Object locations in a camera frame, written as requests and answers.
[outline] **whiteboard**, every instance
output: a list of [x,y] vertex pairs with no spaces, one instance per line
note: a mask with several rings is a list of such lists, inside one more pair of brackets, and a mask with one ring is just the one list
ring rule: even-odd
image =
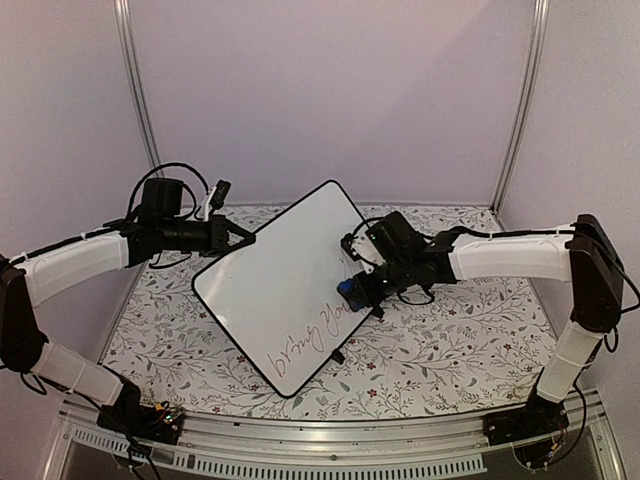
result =
[[283,397],[295,396],[367,316],[336,290],[360,271],[340,239],[362,219],[328,181],[258,229],[254,245],[193,279],[209,313]]

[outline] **floral tablecloth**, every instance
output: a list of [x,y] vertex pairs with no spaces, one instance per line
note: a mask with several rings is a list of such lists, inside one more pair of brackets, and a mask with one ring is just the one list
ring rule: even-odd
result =
[[[283,207],[222,213],[255,229]],[[367,206],[365,216],[400,210],[417,229],[454,225],[498,230],[486,208]],[[180,258],[165,254],[161,263]],[[103,363],[142,388],[148,402],[244,417],[354,420],[461,413],[523,401],[555,337],[524,279],[481,279],[434,288],[435,302],[397,300],[370,318],[290,399],[278,396],[233,346],[191,291],[211,259],[146,268]],[[420,293],[408,294],[415,302]]]

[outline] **white wall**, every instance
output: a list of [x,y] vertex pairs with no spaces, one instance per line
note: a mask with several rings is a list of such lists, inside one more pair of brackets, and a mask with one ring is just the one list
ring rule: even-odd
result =
[[[2,2],[0,112],[0,252],[16,255],[123,215],[147,161],[112,1]],[[36,312],[41,329],[95,359],[130,275],[52,299]],[[40,478],[61,399],[0,372],[0,478]]]
[[162,159],[230,201],[336,178],[362,201],[490,203],[533,2],[131,3]]
[[[535,97],[506,198],[508,227],[541,227],[594,213],[640,282],[640,3],[551,3]],[[538,285],[557,327],[571,290]],[[626,292],[631,302],[631,292]],[[640,471],[640,313],[620,324],[591,379],[613,424],[629,478]]]

